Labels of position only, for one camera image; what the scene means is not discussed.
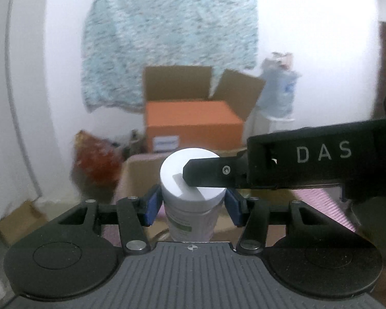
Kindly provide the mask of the small cardboard piece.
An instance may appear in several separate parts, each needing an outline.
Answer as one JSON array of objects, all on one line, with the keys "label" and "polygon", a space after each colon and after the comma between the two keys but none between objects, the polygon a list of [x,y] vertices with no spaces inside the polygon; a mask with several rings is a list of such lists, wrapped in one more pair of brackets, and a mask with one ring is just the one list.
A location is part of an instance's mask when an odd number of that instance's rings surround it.
[{"label": "small cardboard piece", "polygon": [[0,221],[0,236],[5,244],[12,246],[47,221],[46,215],[27,200]]}]

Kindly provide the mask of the blue water jug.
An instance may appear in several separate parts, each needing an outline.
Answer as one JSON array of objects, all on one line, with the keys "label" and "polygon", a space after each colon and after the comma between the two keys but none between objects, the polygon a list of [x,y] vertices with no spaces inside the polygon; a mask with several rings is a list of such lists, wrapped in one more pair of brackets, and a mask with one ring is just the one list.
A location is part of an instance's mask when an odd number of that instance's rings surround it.
[{"label": "blue water jug", "polygon": [[256,102],[260,112],[271,119],[291,119],[296,84],[301,77],[293,69],[293,54],[272,52],[261,64],[259,76],[265,82]]}]

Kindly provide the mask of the white water dispenser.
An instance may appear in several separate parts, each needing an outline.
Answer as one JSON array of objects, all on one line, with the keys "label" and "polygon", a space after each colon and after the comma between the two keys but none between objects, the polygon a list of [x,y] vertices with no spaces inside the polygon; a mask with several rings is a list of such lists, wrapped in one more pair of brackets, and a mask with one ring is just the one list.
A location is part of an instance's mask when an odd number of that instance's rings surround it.
[{"label": "white water dispenser", "polygon": [[290,131],[294,123],[294,119],[290,116],[276,118],[273,116],[264,116],[262,112],[255,112],[253,117],[252,135],[266,135],[279,131]]}]

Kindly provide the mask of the blue patterned wall cloth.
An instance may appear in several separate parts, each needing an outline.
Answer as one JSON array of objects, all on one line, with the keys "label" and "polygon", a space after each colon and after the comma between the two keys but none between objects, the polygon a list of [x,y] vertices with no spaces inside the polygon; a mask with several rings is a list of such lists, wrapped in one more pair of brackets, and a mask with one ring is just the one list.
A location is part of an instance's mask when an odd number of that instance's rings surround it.
[{"label": "blue patterned wall cloth", "polygon": [[85,107],[138,111],[146,66],[255,68],[257,0],[94,0],[81,51]]}]

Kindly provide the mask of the brown cardboard box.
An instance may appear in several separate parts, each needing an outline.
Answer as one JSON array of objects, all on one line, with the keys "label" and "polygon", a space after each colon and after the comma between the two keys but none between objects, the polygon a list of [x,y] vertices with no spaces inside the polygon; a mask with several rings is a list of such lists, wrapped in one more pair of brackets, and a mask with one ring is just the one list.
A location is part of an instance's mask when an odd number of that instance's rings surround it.
[{"label": "brown cardboard box", "polygon": [[[131,156],[126,160],[122,168],[122,176],[115,191],[115,200],[130,196],[141,197],[153,185],[160,183],[160,167],[167,156],[167,153],[144,153]],[[253,197],[252,195],[246,197],[242,193],[243,191],[241,190],[240,194],[245,198]]]}]

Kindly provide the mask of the purple checkered bedsheet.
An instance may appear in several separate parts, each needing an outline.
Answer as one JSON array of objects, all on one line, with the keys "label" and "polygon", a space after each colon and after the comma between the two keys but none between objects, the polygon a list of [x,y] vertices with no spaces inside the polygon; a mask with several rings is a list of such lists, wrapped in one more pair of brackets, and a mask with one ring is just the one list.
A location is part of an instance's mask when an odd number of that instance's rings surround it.
[{"label": "purple checkered bedsheet", "polygon": [[[349,209],[349,203],[340,201],[340,190],[338,188],[254,192],[244,190],[242,193],[246,197],[252,195],[254,197],[267,200],[269,203],[275,205],[286,205],[291,200],[301,200],[325,214],[327,217],[332,218],[334,221],[343,225],[347,229],[356,231],[354,221],[350,220],[346,215],[346,210]],[[241,227],[236,227],[233,224],[226,209],[221,208],[212,240],[230,241],[231,243],[236,244],[242,231],[243,229]],[[168,233],[166,215],[163,207],[160,208],[155,223],[150,227],[146,227],[145,233],[151,242],[155,242],[157,240],[171,240]]]}]

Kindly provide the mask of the red snack bag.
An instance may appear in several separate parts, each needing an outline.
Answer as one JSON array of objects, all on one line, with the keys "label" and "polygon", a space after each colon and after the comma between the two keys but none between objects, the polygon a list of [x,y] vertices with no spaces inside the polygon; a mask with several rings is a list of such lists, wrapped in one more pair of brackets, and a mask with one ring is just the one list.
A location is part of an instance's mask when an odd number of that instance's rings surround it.
[{"label": "red snack bag", "polygon": [[119,181],[123,159],[117,147],[109,140],[81,130],[75,135],[74,149],[75,167],[92,183],[109,186]]}]

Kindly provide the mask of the open cardboard box behind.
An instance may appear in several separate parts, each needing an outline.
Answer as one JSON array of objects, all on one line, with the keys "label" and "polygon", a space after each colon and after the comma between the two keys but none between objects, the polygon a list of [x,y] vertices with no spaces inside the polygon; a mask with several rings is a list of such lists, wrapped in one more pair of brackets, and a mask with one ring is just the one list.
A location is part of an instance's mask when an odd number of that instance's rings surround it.
[{"label": "open cardboard box behind", "polygon": [[223,101],[243,121],[254,109],[265,80],[225,69],[211,91],[213,68],[210,66],[147,66],[143,70],[145,102]]}]

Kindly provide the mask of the orange box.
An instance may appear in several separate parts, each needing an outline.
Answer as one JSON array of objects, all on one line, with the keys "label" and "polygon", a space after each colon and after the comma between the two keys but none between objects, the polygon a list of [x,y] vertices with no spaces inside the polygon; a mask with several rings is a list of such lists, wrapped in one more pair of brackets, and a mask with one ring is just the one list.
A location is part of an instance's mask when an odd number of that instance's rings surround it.
[{"label": "orange box", "polygon": [[244,121],[224,101],[150,101],[145,107],[150,153],[189,147],[239,149],[243,129]]}]

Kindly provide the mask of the white cylindrical bottle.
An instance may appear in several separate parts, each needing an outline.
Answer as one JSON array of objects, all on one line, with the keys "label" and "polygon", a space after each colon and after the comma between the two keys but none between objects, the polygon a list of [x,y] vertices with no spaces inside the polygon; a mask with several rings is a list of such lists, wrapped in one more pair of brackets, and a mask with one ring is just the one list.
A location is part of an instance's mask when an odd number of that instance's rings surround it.
[{"label": "white cylindrical bottle", "polygon": [[161,194],[173,241],[211,240],[226,189],[190,187],[182,178],[182,172],[189,160],[216,157],[216,153],[206,149],[187,148],[170,154],[162,163]]}]

